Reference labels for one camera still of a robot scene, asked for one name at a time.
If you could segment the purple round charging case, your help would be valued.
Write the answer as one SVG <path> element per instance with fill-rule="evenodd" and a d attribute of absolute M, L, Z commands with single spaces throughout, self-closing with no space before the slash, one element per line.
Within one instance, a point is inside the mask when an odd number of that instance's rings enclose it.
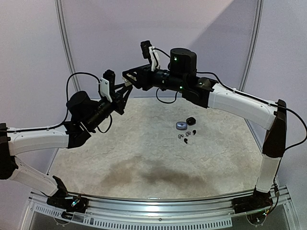
<path fill-rule="evenodd" d="M 176 122 L 176 129 L 177 130 L 187 130 L 188 124 L 186 122 Z"/>

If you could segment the white earbud charging case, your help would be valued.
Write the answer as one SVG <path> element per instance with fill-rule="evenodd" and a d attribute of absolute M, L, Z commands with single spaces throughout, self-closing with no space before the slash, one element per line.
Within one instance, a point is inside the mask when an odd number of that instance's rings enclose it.
<path fill-rule="evenodd" d="M 122 79 L 126 87 L 133 85 L 132 82 L 136 80 L 135 77 L 122 77 Z"/>

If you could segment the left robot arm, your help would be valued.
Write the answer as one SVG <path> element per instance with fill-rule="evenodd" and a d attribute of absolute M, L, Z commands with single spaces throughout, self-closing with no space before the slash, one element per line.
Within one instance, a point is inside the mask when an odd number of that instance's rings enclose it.
<path fill-rule="evenodd" d="M 128 81 L 115 84 L 115 73 L 107 70 L 97 80 L 100 100 L 92 100 L 86 91 L 67 98 L 71 119 L 58 125 L 38 128 L 8 128 L 0 125 L 0 178 L 14 180 L 39 190 L 61 208 L 71 204 L 71 197 L 58 177 L 47 176 L 24 164 L 18 154 L 45 149 L 72 149 L 82 146 L 113 111 L 124 113 L 133 86 Z"/>

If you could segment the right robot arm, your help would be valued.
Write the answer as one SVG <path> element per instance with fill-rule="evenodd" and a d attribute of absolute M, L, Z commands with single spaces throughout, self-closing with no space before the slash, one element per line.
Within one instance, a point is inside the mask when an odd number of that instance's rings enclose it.
<path fill-rule="evenodd" d="M 147 91 L 152 87 L 172 90 L 182 94 L 187 101 L 203 108 L 222 110 L 250 120 L 264 129 L 266 136 L 262 147 L 262 162 L 254 194 L 248 199 L 252 209 L 258 209 L 266 200 L 279 169 L 286 144 L 286 104 L 284 101 L 268 102 L 230 88 L 218 80 L 197 76 L 197 55 L 186 48 L 170 50 L 168 69 L 160 69 L 157 49 L 153 46 L 143 52 L 151 63 L 126 70 L 123 78 L 135 88 Z"/>

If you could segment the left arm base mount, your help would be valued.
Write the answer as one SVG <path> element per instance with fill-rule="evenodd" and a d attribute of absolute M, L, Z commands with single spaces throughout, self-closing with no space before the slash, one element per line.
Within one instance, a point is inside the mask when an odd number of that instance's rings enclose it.
<path fill-rule="evenodd" d="M 57 191 L 54 195 L 48 197 L 47 204 L 64 209 L 67 213 L 84 214 L 88 208 L 89 199 L 81 194 L 70 196 L 63 181 L 56 176 L 52 176 L 52 178 L 56 181 Z"/>

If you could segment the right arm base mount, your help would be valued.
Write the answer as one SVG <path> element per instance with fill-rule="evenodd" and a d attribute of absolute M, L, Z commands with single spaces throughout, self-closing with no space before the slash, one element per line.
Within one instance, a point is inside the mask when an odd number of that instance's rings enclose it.
<path fill-rule="evenodd" d="M 234 198 L 231 200 L 234 212 L 236 214 L 249 212 L 256 209 L 270 207 L 267 211 L 264 211 L 264 215 L 271 213 L 279 202 L 279 188 L 276 183 L 273 184 L 274 193 L 276 197 L 275 204 L 270 192 L 263 193 L 254 188 L 252 195 Z"/>

